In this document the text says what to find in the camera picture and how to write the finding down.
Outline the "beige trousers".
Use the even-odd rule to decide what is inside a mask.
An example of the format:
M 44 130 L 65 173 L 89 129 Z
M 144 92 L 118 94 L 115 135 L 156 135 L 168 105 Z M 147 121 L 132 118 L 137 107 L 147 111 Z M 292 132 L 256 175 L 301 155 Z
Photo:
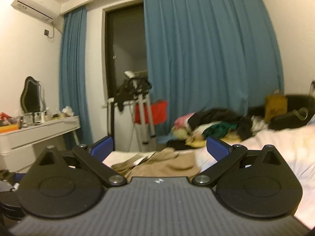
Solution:
M 124 176 L 127 181 L 134 177 L 188 177 L 192 179 L 201 172 L 192 152 L 176 152 L 165 148 L 150 156 L 135 155 L 111 165 L 111 169 Z

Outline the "pile of mixed clothes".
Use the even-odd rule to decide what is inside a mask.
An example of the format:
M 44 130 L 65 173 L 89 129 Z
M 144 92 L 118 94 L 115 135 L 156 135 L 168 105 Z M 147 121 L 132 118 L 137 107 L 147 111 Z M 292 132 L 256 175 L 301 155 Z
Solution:
M 240 143 L 268 129 L 263 115 L 263 107 L 251 108 L 245 116 L 226 108 L 189 113 L 175 120 L 167 146 L 175 150 L 197 149 L 204 147 L 209 137 Z

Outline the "white garment steamer stand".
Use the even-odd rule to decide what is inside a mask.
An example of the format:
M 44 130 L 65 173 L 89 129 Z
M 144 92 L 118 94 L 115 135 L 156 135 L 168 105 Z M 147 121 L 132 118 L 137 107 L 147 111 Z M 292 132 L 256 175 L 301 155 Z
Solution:
M 115 139 L 115 108 L 128 107 L 131 116 L 131 134 L 136 135 L 140 151 L 149 149 L 156 138 L 149 91 L 152 86 L 147 71 L 126 70 L 125 82 L 116 96 L 109 98 L 105 105 L 107 112 L 107 134 Z

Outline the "narrow blue curtain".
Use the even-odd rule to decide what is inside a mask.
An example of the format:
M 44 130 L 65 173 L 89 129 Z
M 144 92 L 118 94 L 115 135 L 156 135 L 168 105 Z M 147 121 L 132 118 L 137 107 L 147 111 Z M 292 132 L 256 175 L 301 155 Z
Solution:
M 59 105 L 72 108 L 79 117 L 79 142 L 91 144 L 92 133 L 85 85 L 85 45 L 87 8 L 85 5 L 64 16 L 59 59 Z

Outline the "red cloth bag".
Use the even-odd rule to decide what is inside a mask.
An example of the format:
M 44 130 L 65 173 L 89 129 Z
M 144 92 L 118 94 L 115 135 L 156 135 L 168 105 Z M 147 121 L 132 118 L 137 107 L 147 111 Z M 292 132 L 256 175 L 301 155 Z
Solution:
M 154 125 L 162 124 L 167 120 L 167 105 L 168 102 L 165 100 L 159 100 L 151 104 Z M 133 122 L 136 124 L 141 124 L 139 104 L 136 104 L 135 106 Z

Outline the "yellow brown paper bag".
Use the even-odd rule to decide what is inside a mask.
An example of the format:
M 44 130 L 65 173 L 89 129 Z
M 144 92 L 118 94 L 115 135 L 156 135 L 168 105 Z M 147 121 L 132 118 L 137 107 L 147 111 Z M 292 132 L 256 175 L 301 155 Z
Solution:
M 269 123 L 272 118 L 287 113 L 288 101 L 282 94 L 267 95 L 265 97 L 264 121 Z

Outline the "white dressing table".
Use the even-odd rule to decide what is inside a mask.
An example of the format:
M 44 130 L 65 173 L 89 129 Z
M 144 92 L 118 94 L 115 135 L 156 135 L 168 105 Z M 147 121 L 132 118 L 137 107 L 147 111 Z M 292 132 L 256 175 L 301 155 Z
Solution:
M 26 172 L 46 146 L 66 149 L 64 135 L 73 136 L 79 128 L 79 117 L 73 116 L 1 133 L 1 169 Z

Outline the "black bag on bed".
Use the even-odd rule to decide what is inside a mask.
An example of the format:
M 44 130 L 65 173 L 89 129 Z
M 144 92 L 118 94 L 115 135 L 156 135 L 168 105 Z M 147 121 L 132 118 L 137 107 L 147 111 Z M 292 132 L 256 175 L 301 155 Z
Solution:
M 248 109 L 248 116 L 262 119 L 269 129 L 280 131 L 305 126 L 314 116 L 314 97 L 311 95 L 285 95 L 288 101 L 287 113 L 276 116 L 269 123 L 264 121 L 265 103 Z

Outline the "dark window door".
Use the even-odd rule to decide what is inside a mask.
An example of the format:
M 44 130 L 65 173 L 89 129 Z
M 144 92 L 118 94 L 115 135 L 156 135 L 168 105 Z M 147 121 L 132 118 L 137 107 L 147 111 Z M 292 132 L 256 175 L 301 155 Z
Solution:
M 127 77 L 124 72 L 147 70 L 144 4 L 105 12 L 103 66 L 107 97 L 113 98 Z

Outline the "large blue curtain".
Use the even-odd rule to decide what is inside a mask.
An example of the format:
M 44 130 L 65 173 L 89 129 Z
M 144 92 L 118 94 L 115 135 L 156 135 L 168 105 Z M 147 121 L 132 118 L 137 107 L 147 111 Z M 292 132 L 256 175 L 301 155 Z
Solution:
M 144 0 L 151 99 L 174 121 L 203 109 L 240 115 L 284 91 L 277 38 L 263 0 Z

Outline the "white air conditioner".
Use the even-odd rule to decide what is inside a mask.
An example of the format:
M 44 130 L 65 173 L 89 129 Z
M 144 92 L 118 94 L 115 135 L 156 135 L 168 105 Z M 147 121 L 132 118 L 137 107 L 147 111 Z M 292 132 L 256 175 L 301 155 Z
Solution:
M 13 0 L 11 6 L 47 23 L 52 23 L 58 18 L 61 8 L 55 0 Z

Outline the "wavy frame vanity mirror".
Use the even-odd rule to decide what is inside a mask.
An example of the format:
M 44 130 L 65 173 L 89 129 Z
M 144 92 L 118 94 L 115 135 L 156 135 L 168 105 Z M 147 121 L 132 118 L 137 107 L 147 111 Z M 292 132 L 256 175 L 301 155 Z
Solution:
M 32 76 L 25 79 L 20 96 L 20 105 L 24 113 L 37 113 L 46 110 L 43 85 Z

